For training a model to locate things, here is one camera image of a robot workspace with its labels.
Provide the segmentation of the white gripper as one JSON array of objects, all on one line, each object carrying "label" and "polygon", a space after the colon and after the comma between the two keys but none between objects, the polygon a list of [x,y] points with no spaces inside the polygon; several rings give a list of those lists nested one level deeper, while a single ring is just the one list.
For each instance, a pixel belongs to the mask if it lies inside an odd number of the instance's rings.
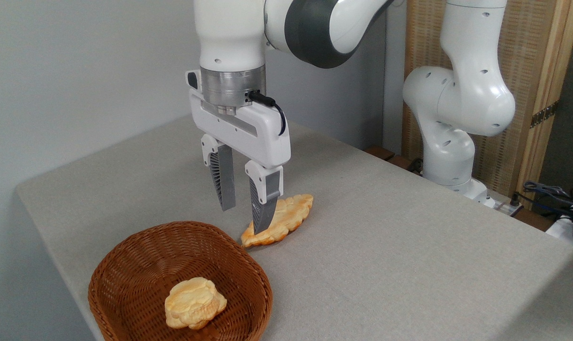
[{"label": "white gripper", "polygon": [[209,168],[220,207],[235,207],[232,149],[251,159],[245,164],[249,177],[254,235],[266,231],[283,194],[283,166],[291,158],[286,127],[283,134],[279,112],[259,103],[235,108],[225,114],[203,99],[200,71],[188,71],[187,82],[195,125],[201,129],[202,156]]}]

